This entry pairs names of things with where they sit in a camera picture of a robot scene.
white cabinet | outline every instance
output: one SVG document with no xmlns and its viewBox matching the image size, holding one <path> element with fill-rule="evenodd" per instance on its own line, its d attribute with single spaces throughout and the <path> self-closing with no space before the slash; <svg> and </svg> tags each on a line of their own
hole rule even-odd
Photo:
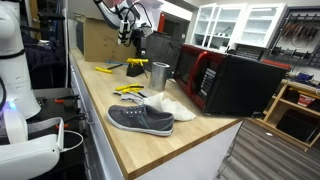
<svg viewBox="0 0 320 180">
<path fill-rule="evenodd" d="M 238 22 L 245 8 L 246 4 L 201 6 L 191 44 L 224 51 L 235 37 L 234 32 L 239 27 Z"/>
<path fill-rule="evenodd" d="M 268 48 L 285 9 L 285 3 L 249 5 L 236 43 Z"/>
</svg>

microwave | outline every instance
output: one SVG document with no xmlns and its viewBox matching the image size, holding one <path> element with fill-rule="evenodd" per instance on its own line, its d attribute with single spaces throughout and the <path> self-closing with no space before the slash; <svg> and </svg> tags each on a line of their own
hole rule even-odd
<svg viewBox="0 0 320 180">
<path fill-rule="evenodd" d="M 174 80 L 207 114 L 262 113 L 287 69 L 183 44 Z"/>
</svg>

stainless steel cup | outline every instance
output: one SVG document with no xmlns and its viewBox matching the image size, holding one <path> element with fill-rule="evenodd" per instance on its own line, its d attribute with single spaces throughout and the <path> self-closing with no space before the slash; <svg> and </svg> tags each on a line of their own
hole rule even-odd
<svg viewBox="0 0 320 180">
<path fill-rule="evenodd" d="M 149 88 L 155 91 L 163 91 L 166 86 L 169 65 L 161 62 L 153 62 Z"/>
</svg>

workbench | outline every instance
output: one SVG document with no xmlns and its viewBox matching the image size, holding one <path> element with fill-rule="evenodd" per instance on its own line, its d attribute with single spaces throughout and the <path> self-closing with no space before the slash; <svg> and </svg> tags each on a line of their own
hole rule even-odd
<svg viewBox="0 0 320 180">
<path fill-rule="evenodd" d="M 105 62 L 87 62 L 75 48 L 69 53 L 71 87 L 79 94 L 79 107 L 87 113 L 83 128 L 86 173 L 89 179 L 210 179 L 212 180 L 234 140 L 242 120 L 235 117 L 203 114 L 180 87 L 167 81 L 164 97 L 178 101 L 196 114 L 188 122 L 174 123 L 168 137 L 130 132 L 114 127 L 106 116 L 112 105 L 134 106 L 113 92 L 117 86 L 138 83 L 148 89 L 144 74 L 127 77 L 125 66 L 108 74 L 95 70 L 107 68 Z"/>
</svg>

shoe sole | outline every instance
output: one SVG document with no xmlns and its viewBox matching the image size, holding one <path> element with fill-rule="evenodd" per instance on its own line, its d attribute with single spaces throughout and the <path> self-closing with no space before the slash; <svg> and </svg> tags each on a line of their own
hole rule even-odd
<svg viewBox="0 0 320 180">
<path fill-rule="evenodd" d="M 157 136 L 170 136 L 172 134 L 173 128 L 169 131 L 157 131 L 157 130 L 152 130 L 152 129 L 141 129 L 141 128 L 129 128 L 126 126 L 122 126 L 121 124 L 118 124 L 114 119 L 111 118 L 109 115 L 109 112 L 107 113 L 108 119 L 113 124 L 115 127 L 126 130 L 126 131 L 133 131 L 133 132 L 142 132 L 142 133 L 148 133 L 148 134 L 153 134 Z"/>
</svg>

